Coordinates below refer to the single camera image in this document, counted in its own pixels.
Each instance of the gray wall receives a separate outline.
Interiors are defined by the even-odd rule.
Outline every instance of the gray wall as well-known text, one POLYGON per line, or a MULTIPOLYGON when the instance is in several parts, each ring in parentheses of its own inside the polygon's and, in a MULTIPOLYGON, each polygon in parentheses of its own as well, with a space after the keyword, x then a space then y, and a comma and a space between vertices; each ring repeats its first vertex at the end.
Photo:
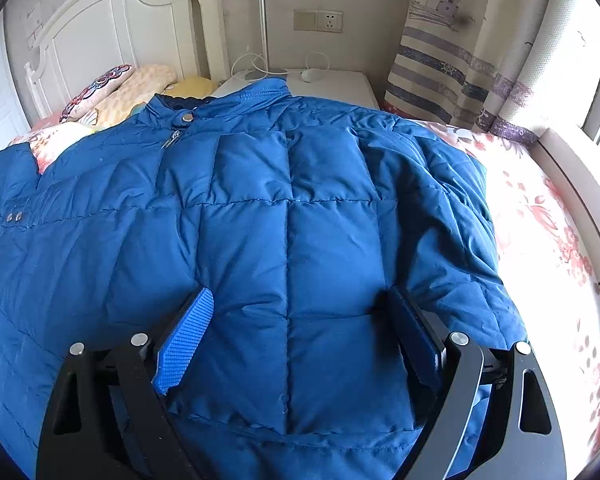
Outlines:
MULTIPOLYGON (((37 68, 38 50, 27 49, 24 17, 40 2, 42 20, 46 23, 64 1, 9 0, 5 6, 11 72, 22 107, 32 124, 37 122, 38 115, 26 86, 24 64, 30 61, 32 67, 37 68)), ((267 3, 270 56, 274 66, 304 66, 305 54, 318 50, 331 58, 334 69, 365 72, 376 93, 382 93, 400 41, 409 0, 267 0, 267 3), (342 10, 343 33, 293 30, 294 8, 342 10)), ((224 0, 224 20, 230 62, 244 54, 247 47, 260 52, 258 0, 224 0)))

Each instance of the headboard panel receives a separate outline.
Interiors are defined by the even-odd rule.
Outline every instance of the headboard panel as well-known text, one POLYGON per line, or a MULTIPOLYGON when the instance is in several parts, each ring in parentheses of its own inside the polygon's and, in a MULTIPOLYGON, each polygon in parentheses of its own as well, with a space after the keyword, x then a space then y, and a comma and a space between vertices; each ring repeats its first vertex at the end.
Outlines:
POLYGON ((67 0, 36 40, 38 68, 25 65, 40 117, 62 109, 91 81, 121 63, 170 65, 179 79, 227 79, 222 0, 198 2, 204 32, 194 27, 191 0, 67 0), (199 46, 206 50, 202 56, 199 46), (201 66, 205 59, 208 71, 201 66))

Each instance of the mattress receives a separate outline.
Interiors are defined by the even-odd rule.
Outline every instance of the mattress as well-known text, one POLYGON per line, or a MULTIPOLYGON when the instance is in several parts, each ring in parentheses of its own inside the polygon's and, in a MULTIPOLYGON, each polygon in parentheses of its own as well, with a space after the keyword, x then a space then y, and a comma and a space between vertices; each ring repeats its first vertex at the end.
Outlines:
MULTIPOLYGON (((499 273, 525 321, 552 392, 574 478, 600 445, 600 292, 586 248, 555 186, 521 145, 417 121, 487 168, 499 273)), ((40 171, 78 137, 61 127, 29 142, 40 171)))

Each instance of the silver bolt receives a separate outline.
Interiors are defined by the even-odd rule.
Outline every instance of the silver bolt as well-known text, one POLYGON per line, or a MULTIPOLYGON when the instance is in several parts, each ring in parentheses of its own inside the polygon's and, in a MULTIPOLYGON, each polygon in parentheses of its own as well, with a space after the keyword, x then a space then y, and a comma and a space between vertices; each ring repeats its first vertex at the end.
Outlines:
POLYGON ((518 341, 516 343, 516 350, 518 352, 520 352, 522 355, 531 354, 531 346, 529 345, 529 343, 527 343, 525 341, 518 341))
POLYGON ((466 346, 469 343, 469 336, 462 332, 453 332, 451 334, 451 341, 458 346, 466 346))
POLYGON ((149 341, 149 336, 144 333, 136 334, 131 338, 131 344, 133 346, 144 346, 149 341))
POLYGON ((71 355, 80 355, 84 352, 84 344, 83 343, 74 343, 69 348, 69 354, 71 355))

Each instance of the blue puffer jacket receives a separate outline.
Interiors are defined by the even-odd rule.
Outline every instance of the blue puffer jacket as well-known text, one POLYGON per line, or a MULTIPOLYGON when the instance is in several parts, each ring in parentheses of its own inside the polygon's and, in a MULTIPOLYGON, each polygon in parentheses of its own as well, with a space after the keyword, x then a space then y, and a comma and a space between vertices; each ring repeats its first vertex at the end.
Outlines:
POLYGON ((525 338, 484 168, 411 121, 270 78, 217 100, 156 96, 43 176, 28 144, 11 146, 0 441, 32 477, 69 346, 115 346, 206 286, 214 317, 168 395, 206 478, 390 479, 430 401, 408 387, 383 307, 396 283, 481 344, 525 338))

